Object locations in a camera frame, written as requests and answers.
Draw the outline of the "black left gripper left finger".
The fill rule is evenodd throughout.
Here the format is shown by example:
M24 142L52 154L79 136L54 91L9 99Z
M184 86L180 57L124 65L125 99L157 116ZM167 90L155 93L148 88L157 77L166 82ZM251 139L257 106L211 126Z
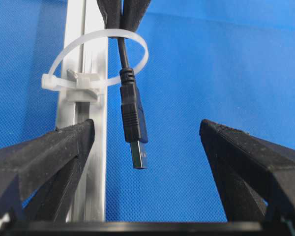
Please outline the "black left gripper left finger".
M66 218L95 137L87 119L0 149L0 217Z

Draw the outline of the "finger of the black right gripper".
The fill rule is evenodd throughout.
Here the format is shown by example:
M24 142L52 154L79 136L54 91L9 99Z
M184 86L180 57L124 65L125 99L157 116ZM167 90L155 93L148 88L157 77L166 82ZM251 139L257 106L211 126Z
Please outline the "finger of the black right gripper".
M135 32L149 7L151 0L124 0L122 29Z
M121 0L97 0L105 29L119 29L121 23Z

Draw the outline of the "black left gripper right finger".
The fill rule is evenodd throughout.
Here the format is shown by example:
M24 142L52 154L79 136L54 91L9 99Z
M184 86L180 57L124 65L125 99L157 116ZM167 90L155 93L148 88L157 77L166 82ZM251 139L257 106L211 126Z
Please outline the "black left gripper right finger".
M295 222L295 150L207 119L205 150L228 221Z

